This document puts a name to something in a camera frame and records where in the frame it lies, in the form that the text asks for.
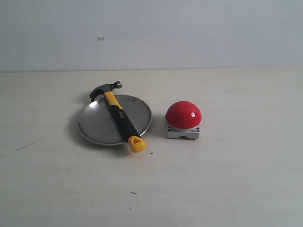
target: hammer handle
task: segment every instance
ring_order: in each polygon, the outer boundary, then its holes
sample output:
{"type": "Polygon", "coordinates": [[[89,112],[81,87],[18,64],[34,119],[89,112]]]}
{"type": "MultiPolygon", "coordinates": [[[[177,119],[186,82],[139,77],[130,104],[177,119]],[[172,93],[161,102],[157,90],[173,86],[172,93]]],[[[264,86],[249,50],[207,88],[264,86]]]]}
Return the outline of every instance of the hammer handle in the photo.
{"type": "Polygon", "coordinates": [[[146,142],[140,137],[136,128],[126,115],[112,91],[104,93],[104,96],[110,105],[113,118],[117,128],[125,141],[127,141],[133,152],[140,152],[145,149],[146,142]]]}

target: round metal tray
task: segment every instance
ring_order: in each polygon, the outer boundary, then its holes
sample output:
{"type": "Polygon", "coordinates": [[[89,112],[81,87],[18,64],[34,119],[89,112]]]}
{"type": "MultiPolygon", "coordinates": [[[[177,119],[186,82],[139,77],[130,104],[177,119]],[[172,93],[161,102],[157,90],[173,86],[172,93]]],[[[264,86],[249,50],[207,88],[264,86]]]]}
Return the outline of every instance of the round metal tray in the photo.
{"type": "MultiPolygon", "coordinates": [[[[141,99],[128,95],[115,95],[138,133],[143,135],[152,122],[152,111],[141,99]]],[[[113,146],[126,143],[119,134],[104,97],[92,102],[78,117],[80,134],[90,142],[113,146]]]]}

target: red button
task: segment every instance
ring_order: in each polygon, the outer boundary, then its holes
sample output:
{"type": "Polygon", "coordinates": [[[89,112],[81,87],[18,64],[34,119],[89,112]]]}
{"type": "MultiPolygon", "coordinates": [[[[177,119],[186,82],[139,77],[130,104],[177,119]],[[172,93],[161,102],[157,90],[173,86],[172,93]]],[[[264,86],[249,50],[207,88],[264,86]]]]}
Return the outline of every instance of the red button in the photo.
{"type": "Polygon", "coordinates": [[[169,107],[165,119],[172,127],[191,129],[202,121],[202,115],[195,104],[188,101],[180,101],[169,107]]]}

